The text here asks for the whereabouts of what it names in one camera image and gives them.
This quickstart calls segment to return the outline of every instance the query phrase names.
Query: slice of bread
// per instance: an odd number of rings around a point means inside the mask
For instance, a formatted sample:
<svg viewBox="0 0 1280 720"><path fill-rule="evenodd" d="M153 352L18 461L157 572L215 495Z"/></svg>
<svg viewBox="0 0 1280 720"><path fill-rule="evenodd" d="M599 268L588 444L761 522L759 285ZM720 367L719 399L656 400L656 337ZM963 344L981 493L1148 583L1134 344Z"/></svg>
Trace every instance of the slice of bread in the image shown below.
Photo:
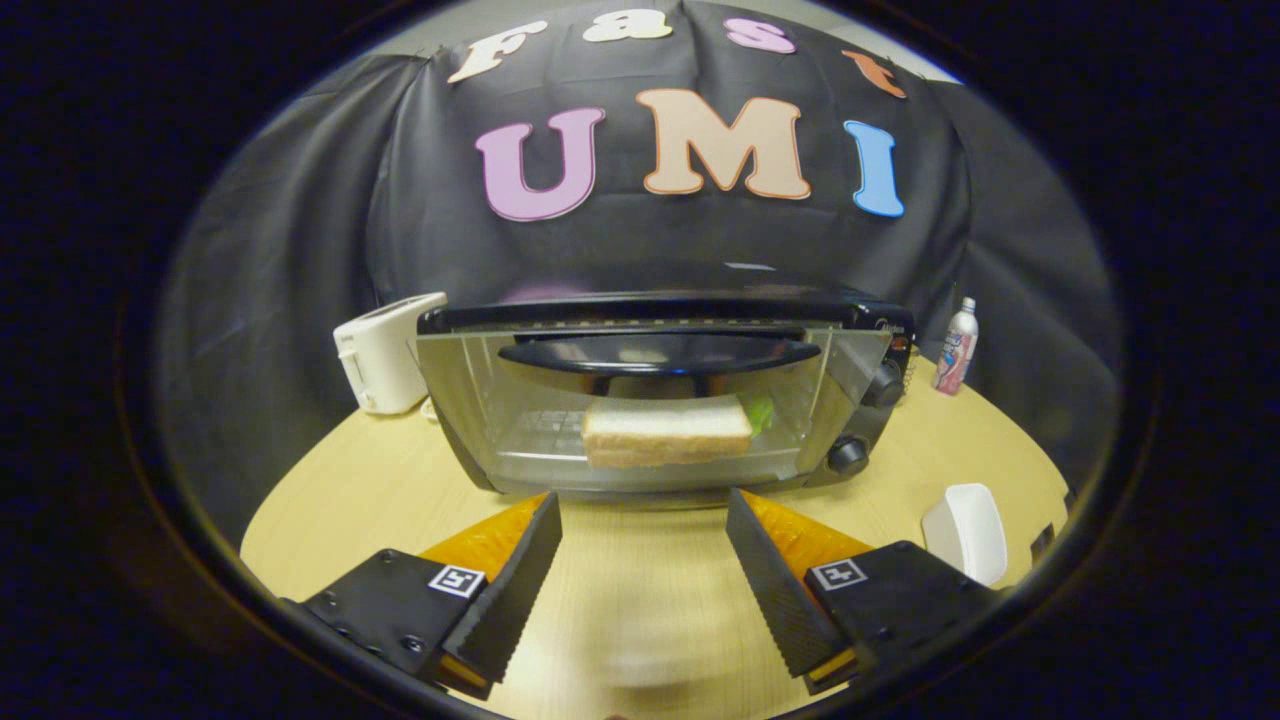
<svg viewBox="0 0 1280 720"><path fill-rule="evenodd" d="M736 396L690 400L598 397L582 420L593 468L708 462L745 454L751 423Z"/></svg>

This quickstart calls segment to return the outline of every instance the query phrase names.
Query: pink letter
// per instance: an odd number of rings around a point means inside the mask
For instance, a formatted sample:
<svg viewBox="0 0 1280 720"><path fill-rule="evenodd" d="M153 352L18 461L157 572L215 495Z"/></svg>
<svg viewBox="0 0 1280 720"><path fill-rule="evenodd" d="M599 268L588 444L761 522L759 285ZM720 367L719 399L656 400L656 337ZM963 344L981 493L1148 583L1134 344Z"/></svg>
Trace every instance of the pink letter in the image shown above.
<svg viewBox="0 0 1280 720"><path fill-rule="evenodd" d="M749 20L746 18L730 18L724 20L728 29L728 38L742 47L756 47L769 53L790 55L796 51L796 46L787 40L787 35L769 23Z"/></svg>
<svg viewBox="0 0 1280 720"><path fill-rule="evenodd" d="M603 119L600 108L577 108L547 120L564 145L564 179L541 191L525 184L522 146L534 126L517 123L481 135L476 150L484 155L484 191L493 211L527 223L557 218L581 205L595 186L595 123Z"/></svg>

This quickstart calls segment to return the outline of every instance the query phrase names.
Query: toaster oven glass door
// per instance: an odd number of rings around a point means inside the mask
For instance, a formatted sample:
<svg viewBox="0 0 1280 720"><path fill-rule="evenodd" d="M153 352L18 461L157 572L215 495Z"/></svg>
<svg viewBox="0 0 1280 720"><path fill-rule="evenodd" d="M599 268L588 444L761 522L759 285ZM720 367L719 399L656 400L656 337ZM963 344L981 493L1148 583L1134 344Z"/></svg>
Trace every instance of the toaster oven glass door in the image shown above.
<svg viewBox="0 0 1280 720"><path fill-rule="evenodd" d="M733 395L754 419L745 452L628 466L600 466L589 457L584 420L599 397L530 382L512 370L516 364L499 357L502 348L517 343L516 334L420 336L419 352L442 423L495 489L630 493L772 483L815 470L858 411L890 340L881 331L806 328L804 342L820 354L774 368L767 386L753 383L750 391ZM662 383L671 378L627 380L626 395L632 398L645 395L635 383L654 383L654 410L669 411ZM681 402L723 404L723 398Z"/></svg>

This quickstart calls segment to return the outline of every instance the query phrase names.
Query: orange letter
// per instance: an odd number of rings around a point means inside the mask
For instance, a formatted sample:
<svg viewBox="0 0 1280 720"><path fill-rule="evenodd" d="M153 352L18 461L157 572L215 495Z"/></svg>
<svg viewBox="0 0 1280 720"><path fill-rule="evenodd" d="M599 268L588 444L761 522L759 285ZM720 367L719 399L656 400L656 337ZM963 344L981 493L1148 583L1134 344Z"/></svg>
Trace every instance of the orange letter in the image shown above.
<svg viewBox="0 0 1280 720"><path fill-rule="evenodd" d="M902 92L901 87L897 87L896 85L888 81L888 78L893 77L893 73L877 65L876 60L872 60L869 56L863 55L861 53L852 53L849 50L841 50L841 54L844 54L846 58L850 58L852 61L858 63L858 69L863 70L863 77L872 81L872 85L883 90L884 92L888 92L893 97L906 97L906 94Z"/></svg>
<svg viewBox="0 0 1280 720"><path fill-rule="evenodd" d="M689 167L689 151L721 190L730 190L755 158L755 169L746 188L764 197L801 200L809 197L809 183L800 177L795 122L800 109L790 102L753 97L742 105L732 127L726 127L716 110L690 90L645 90L636 102L653 110L657 126L658 167L644 179L649 192L687 195L703 187L703 176Z"/></svg>

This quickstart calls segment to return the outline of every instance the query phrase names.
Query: round table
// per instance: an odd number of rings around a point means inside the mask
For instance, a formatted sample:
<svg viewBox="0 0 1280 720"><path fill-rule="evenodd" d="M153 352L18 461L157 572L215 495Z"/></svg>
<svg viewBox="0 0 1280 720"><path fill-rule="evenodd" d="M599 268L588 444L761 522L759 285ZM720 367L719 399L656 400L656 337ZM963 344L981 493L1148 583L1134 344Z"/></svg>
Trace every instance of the round table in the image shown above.
<svg viewBox="0 0 1280 720"><path fill-rule="evenodd" d="M1066 521L1066 483L1044 452L973 389L929 387L893 411L851 480L769 495L872 546L924 546L920 519L947 486L996 498L1016 583L1046 525ZM279 482L241 556L297 601L384 547L417 553L518 497L471 483L439 425L415 409L352 414ZM817 700L787 675L724 534L726 509L561 500L563 539L488 710L529 719L769 717Z"/></svg>

